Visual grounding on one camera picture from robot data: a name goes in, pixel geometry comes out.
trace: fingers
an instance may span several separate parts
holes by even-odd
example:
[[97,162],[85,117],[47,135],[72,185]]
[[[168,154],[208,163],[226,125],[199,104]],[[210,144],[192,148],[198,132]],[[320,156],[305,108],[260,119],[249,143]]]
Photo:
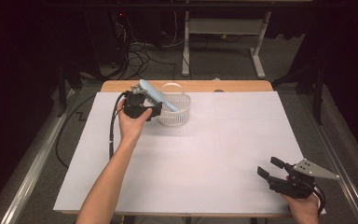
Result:
[[126,102],[125,99],[120,100],[120,102],[118,103],[118,106],[116,108],[116,112],[119,112],[124,107],[125,102]]
[[290,203],[292,200],[293,200],[293,198],[291,198],[291,197],[289,197],[289,196],[287,196],[287,195],[285,195],[285,194],[281,194],[281,196],[288,202],[288,203]]
[[150,117],[152,112],[153,112],[153,110],[151,108],[148,108],[138,119],[146,121]]

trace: blue brush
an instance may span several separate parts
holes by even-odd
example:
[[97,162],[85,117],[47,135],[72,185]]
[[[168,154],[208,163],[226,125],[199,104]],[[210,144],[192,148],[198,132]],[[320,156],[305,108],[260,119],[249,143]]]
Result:
[[166,101],[161,92],[156,90],[156,88],[154,88],[154,86],[152,86],[148,81],[141,79],[139,80],[139,85],[142,89],[147,91],[146,99],[150,102],[150,104],[156,105],[157,103],[162,102],[172,112],[180,112],[180,110],[176,106]]

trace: cable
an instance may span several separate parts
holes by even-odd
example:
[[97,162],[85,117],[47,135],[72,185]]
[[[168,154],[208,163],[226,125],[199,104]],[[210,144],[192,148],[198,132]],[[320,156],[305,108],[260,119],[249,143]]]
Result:
[[149,66],[149,64],[148,64],[148,59],[142,57],[142,56],[139,55],[137,52],[132,52],[132,51],[130,51],[130,52],[131,52],[131,53],[134,53],[134,54],[136,54],[136,55],[138,55],[138,58],[142,61],[142,64],[141,64],[141,65],[136,65],[136,66],[139,66],[137,71],[133,70],[133,69],[130,67],[130,69],[131,69],[132,71],[134,71],[135,73],[132,74],[132,75],[130,75],[129,77],[127,77],[127,78],[125,78],[125,79],[128,80],[128,79],[130,79],[130,78],[132,78],[132,77],[136,77],[136,76],[138,76],[138,77],[144,79],[144,78],[141,76],[141,74],[142,74],[142,73],[148,68],[148,66]]
[[179,46],[181,44],[185,43],[185,40],[181,40],[180,42],[178,42],[177,44],[174,44],[174,45],[169,45],[169,46],[162,46],[163,48],[170,48],[170,47],[176,47],[176,46]]
[[130,31],[131,31],[131,34],[132,34],[132,39],[135,41],[135,43],[139,43],[138,40],[135,38],[135,35],[133,34],[133,29],[132,29],[132,26],[131,26],[129,18],[127,16],[125,16],[125,18],[126,18],[127,24],[130,27]]
[[130,59],[129,59],[129,51],[127,50],[126,54],[124,55],[124,62],[126,63],[125,70],[120,74],[120,76],[117,78],[117,80],[123,80],[124,76],[126,75],[126,72],[128,68],[130,67]]
[[60,162],[60,164],[62,166],[64,166],[66,169],[69,168],[69,165],[67,165],[60,157],[59,151],[58,151],[58,145],[60,143],[60,139],[62,136],[62,131],[65,129],[66,124],[68,123],[68,120],[75,114],[75,112],[78,110],[79,107],[81,107],[83,104],[85,104],[88,100],[92,99],[95,97],[96,94],[91,95],[91,97],[87,98],[85,101],[83,101],[82,103],[80,103],[80,105],[78,105],[74,111],[67,117],[67,119],[65,120],[65,122],[63,123],[59,133],[58,133],[58,137],[57,137],[57,142],[56,142],[56,146],[55,146],[55,152],[56,152],[56,157],[57,160]]
[[175,36],[173,37],[172,43],[169,46],[167,46],[167,48],[173,46],[173,44],[175,43],[176,35],[177,35],[177,31],[178,31],[178,22],[177,22],[177,18],[176,18],[176,11],[173,12],[173,16],[175,17]]
[[193,80],[193,75],[191,74],[191,68],[190,68],[190,64],[188,64],[186,58],[184,55],[182,55],[183,61],[185,61],[185,63],[187,64],[188,67],[188,74],[190,75],[190,80]]
[[326,204],[326,199],[324,197],[324,192],[315,185],[316,189],[313,189],[313,193],[319,198],[319,201],[321,201],[321,205],[318,208],[318,217],[321,215],[322,211],[324,210],[324,206]]
[[157,61],[157,60],[153,59],[152,57],[150,57],[150,55],[147,53],[146,48],[145,48],[145,55],[147,55],[147,57],[150,59],[150,61],[153,61],[153,62],[155,62],[155,63],[173,65],[172,79],[174,79],[175,70],[176,70],[176,63],[164,63],[164,62]]
[[115,119],[116,119],[116,116],[117,114],[122,110],[122,108],[118,111],[117,111],[117,105],[118,105],[118,102],[120,101],[121,97],[123,97],[124,95],[126,95],[125,92],[122,92],[117,100],[116,100],[116,103],[115,103],[115,107],[113,109],[113,113],[112,113],[112,119],[110,120],[110,134],[109,134],[109,160],[113,157],[113,154],[114,154],[114,132],[113,132],[113,128],[115,126]]
[[[118,63],[119,67],[116,70],[114,70],[113,72],[111,72],[110,74],[103,75],[101,73],[101,71],[96,71],[96,72],[90,71],[88,68],[84,67],[81,64],[78,64],[76,62],[70,62],[72,65],[77,67],[78,70],[85,71],[86,73],[88,73],[89,75],[94,77],[94,78],[92,78],[92,77],[86,77],[84,75],[80,75],[80,77],[82,77],[83,79],[106,81],[106,80],[111,80],[111,79],[113,79],[113,77],[117,77],[117,76],[118,76],[118,79],[120,79],[121,77],[123,77],[124,73],[127,71],[128,62],[126,60],[127,58],[125,57],[125,54],[128,52],[128,48],[130,46],[129,43],[127,42],[127,40],[128,40],[127,31],[122,24],[115,21],[112,13],[108,12],[107,15],[110,19],[109,22],[110,22],[110,27],[113,32],[113,35],[116,37],[115,40],[116,40],[117,53],[118,53],[117,58],[118,58],[118,61],[120,61],[120,63]],[[90,25],[87,20],[86,20],[86,25],[87,25],[88,32],[90,34]],[[93,41],[91,41],[91,46],[95,51],[96,48],[95,48]]]
[[130,69],[132,69],[131,68],[131,66],[134,66],[134,67],[143,67],[145,64],[147,64],[147,63],[149,63],[149,59],[148,58],[144,58],[144,57],[142,57],[138,52],[135,52],[135,51],[129,51],[129,53],[133,53],[133,54],[136,54],[138,57],[133,57],[133,58],[130,58],[129,59],[129,62],[130,61],[132,61],[132,60],[134,60],[134,59],[139,59],[139,60],[141,60],[141,62],[142,62],[142,64],[140,64],[140,65],[137,65],[137,64],[130,64]]

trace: light blue handle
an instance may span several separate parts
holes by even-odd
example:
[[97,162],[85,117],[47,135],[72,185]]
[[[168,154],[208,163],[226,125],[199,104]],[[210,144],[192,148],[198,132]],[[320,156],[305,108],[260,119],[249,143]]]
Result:
[[148,81],[141,79],[139,80],[139,85],[141,85],[142,89],[147,91],[147,95],[153,98],[157,102],[162,102],[165,104],[172,112],[180,112],[180,110],[172,105],[170,102],[166,101],[164,96],[161,94],[160,91],[156,90],[154,86],[152,86]]

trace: table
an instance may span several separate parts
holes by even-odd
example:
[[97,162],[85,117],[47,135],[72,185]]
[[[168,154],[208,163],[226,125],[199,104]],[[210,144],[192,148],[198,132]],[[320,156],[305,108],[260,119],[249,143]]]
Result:
[[[331,9],[339,9],[342,10],[343,8],[347,7],[348,4],[342,4],[342,3],[326,3],[326,2],[307,2],[307,1],[292,1],[292,0],[282,0],[282,1],[276,1],[271,4],[269,0],[266,1],[230,1],[223,4],[216,4],[213,1],[211,2],[195,2],[195,3],[165,3],[165,4],[128,4],[128,3],[110,3],[110,4],[65,4],[65,3],[49,3],[47,1],[42,1],[42,7],[47,8],[48,10],[70,10],[70,11],[88,11],[88,10],[175,10],[175,11],[189,11],[189,10],[214,10],[214,11],[221,11],[221,10],[241,10],[243,12],[245,11],[293,11],[293,10],[301,10],[301,11],[323,11],[328,12]],[[318,24],[315,24],[315,26],[312,26],[314,29],[312,29],[312,32],[318,33],[319,27]],[[256,51],[253,52],[253,60],[257,59]],[[323,62],[325,60],[325,55],[318,55],[317,58],[320,58],[318,60],[319,62]],[[321,65],[318,63],[316,64],[316,68],[320,69]],[[293,80],[293,77],[302,77],[303,71],[308,71],[309,67],[305,67],[303,69],[300,69],[299,71],[292,71],[291,74],[287,74],[285,77],[282,77],[278,80],[275,80],[272,82],[273,86],[278,86],[282,84],[283,82],[291,81]],[[315,118],[318,120],[320,124],[322,124],[321,121],[321,103],[322,103],[322,84],[323,84],[323,72],[316,73],[316,81],[314,81],[312,73],[308,72],[306,75],[304,75],[306,78],[303,80],[300,80],[299,84],[302,84],[302,87],[297,87],[299,90],[297,90],[297,93],[303,93],[304,90],[309,91],[310,87],[315,84],[316,87],[316,94],[314,96],[314,106],[313,106],[313,113]],[[64,81],[60,81],[60,87],[59,87],[59,94],[60,94],[60,101],[63,106],[66,106],[65,104],[65,94],[63,92],[64,90]]]
[[[310,2],[312,0],[279,0],[276,2]],[[216,1],[205,0],[204,2],[269,2],[268,0],[230,0],[230,1]],[[218,34],[218,35],[257,35],[257,43],[254,48],[250,48],[250,53],[255,66],[257,77],[265,79],[263,66],[260,62],[258,53],[264,39],[269,24],[269,17],[271,11],[266,11],[263,19],[258,20],[232,20],[232,19],[190,19],[189,11],[186,11],[185,16],[185,46],[183,50],[182,60],[182,75],[189,76],[190,74],[190,50],[188,47],[188,39],[190,34]]]
[[[150,82],[159,88],[169,81]],[[123,182],[116,214],[290,216],[287,204],[256,174],[260,165],[272,175],[284,178],[286,173],[271,165],[270,157],[290,163],[302,159],[277,92],[263,80],[174,82],[191,96],[190,120],[180,127],[166,127],[155,119],[146,123]],[[108,161],[107,135],[113,103],[118,92],[137,83],[103,84],[54,210],[77,213],[80,209]],[[215,110],[205,110],[216,102],[220,106],[212,105]],[[238,110],[229,110],[233,106]]]

